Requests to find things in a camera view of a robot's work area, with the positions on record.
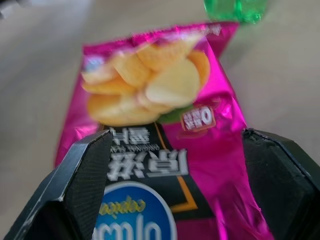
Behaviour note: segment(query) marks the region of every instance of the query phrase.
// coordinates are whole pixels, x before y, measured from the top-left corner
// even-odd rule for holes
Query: green plastic object
[[[264,15],[268,0],[204,0],[204,7],[214,21],[257,23]]]

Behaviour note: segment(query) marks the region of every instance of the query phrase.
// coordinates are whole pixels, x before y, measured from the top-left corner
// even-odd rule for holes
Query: table surface
[[[221,57],[248,126],[295,140],[318,163],[319,9],[270,0]],[[0,238],[53,168],[82,44],[206,19],[202,0],[69,0],[0,21]]]

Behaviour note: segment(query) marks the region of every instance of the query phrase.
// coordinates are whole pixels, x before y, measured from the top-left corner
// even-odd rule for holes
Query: blue circular logo
[[[177,240],[177,228],[155,190],[126,181],[105,188],[92,240]]]

